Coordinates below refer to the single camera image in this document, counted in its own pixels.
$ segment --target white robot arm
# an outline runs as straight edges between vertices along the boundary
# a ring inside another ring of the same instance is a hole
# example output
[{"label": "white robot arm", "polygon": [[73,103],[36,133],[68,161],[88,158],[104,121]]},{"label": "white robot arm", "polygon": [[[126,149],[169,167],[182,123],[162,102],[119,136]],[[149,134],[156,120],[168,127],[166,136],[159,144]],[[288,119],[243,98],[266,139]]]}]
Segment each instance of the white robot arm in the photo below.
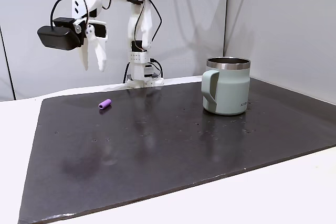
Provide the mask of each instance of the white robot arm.
[{"label": "white robot arm", "polygon": [[[131,69],[131,78],[127,81],[128,86],[134,88],[162,86],[163,78],[154,73],[153,62],[151,62],[148,55],[148,50],[152,46],[151,1],[119,1],[130,2],[132,4],[128,24],[129,66]],[[42,43],[46,47],[63,50],[79,48],[80,58],[86,70],[88,69],[88,47],[93,47],[97,55],[99,70],[103,72],[107,62],[105,44],[108,40],[108,30],[106,23],[98,21],[96,18],[103,9],[110,7],[111,2],[112,0],[110,0],[109,6],[105,8],[103,7],[102,0],[72,0],[72,18],[54,19],[55,30],[52,28],[49,31],[45,27],[39,29],[38,34]],[[74,31],[77,34],[78,41],[75,41],[77,38],[74,38],[71,31],[63,31],[60,27],[67,27]],[[136,39],[139,30],[142,32],[142,40]],[[56,33],[62,33],[61,36],[59,34],[53,35],[52,33],[55,33],[55,31]]]}]

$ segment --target white table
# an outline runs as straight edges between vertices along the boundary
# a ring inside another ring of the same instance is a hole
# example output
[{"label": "white table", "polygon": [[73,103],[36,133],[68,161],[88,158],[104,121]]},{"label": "white table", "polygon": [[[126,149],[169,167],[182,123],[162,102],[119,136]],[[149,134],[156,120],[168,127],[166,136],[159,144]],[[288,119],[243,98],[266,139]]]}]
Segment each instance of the white table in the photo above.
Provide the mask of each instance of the white table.
[{"label": "white table", "polygon": [[[168,79],[165,85],[199,82]],[[0,223],[18,221],[35,128],[45,98],[124,89],[122,84],[0,102]],[[61,222],[336,223],[336,148],[124,207]]]}]

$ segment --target light green mug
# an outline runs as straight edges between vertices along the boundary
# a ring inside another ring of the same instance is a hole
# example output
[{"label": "light green mug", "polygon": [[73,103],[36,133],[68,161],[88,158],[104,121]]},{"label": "light green mug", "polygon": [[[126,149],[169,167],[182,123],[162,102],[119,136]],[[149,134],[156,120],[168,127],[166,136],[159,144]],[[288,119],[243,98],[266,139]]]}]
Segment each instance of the light green mug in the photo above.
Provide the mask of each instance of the light green mug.
[{"label": "light green mug", "polygon": [[250,65],[247,59],[210,58],[202,76],[203,107],[219,115],[238,115],[247,109]]}]

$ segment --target black table mat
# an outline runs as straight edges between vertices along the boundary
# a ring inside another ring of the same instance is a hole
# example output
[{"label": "black table mat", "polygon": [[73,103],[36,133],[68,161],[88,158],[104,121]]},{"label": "black table mat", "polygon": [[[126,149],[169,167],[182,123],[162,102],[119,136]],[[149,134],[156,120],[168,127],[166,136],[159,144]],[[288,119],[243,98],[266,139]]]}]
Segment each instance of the black table mat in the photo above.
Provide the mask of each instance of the black table mat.
[{"label": "black table mat", "polygon": [[19,223],[119,207],[336,144],[332,104],[254,79],[242,115],[210,114],[202,99],[201,84],[188,83],[44,100]]}]

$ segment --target purple cylinder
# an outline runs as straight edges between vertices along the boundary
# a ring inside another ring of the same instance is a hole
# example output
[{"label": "purple cylinder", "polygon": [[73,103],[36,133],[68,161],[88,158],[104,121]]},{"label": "purple cylinder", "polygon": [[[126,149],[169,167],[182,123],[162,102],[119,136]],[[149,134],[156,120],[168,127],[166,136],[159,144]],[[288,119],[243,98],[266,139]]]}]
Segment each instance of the purple cylinder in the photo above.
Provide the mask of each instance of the purple cylinder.
[{"label": "purple cylinder", "polygon": [[107,106],[109,106],[111,104],[111,100],[110,99],[107,99],[105,101],[103,101],[102,103],[99,104],[99,108],[101,110],[105,109]]}]

